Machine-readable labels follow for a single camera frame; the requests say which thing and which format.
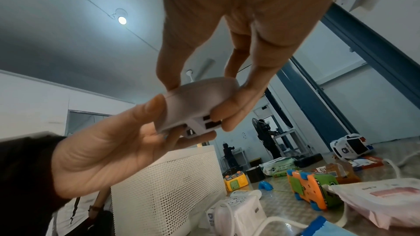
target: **black machine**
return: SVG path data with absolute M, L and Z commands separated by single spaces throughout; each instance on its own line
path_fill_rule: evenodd
M 254 126 L 255 130 L 258 134 L 258 139 L 262 141 L 264 147 L 270 151 L 273 159 L 277 159 L 281 157 L 281 153 L 275 144 L 272 135 L 277 135 L 278 132 L 271 131 L 270 125 L 264 122 L 264 120 L 257 120 L 255 118 L 252 119 L 252 125 Z

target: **fingernail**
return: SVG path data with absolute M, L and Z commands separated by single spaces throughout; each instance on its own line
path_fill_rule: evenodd
M 156 110 L 157 103 L 158 103 L 158 96 L 155 96 L 153 99 L 151 99 L 150 101 L 146 103 L 146 106 L 144 107 L 144 109 L 147 113 L 151 113 Z

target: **ceiling light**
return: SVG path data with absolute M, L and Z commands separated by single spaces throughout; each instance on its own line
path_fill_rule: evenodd
M 127 11 L 123 10 L 122 8 L 117 8 L 114 13 L 114 18 L 118 19 L 118 22 L 122 25 L 127 24 Z

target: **ceiling fan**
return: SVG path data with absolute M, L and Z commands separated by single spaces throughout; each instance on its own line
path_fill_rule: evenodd
M 199 81 L 203 78 L 205 74 L 210 70 L 210 68 L 216 63 L 214 59 L 207 58 L 206 61 L 202 64 L 201 68 L 197 71 L 197 74 L 193 78 L 193 70 L 189 69 L 186 72 L 186 75 L 189 76 L 191 82 Z

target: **light bulb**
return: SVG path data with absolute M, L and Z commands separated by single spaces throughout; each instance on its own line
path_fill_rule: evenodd
M 118 17 L 118 22 L 122 25 L 127 24 L 127 19 L 124 17 Z

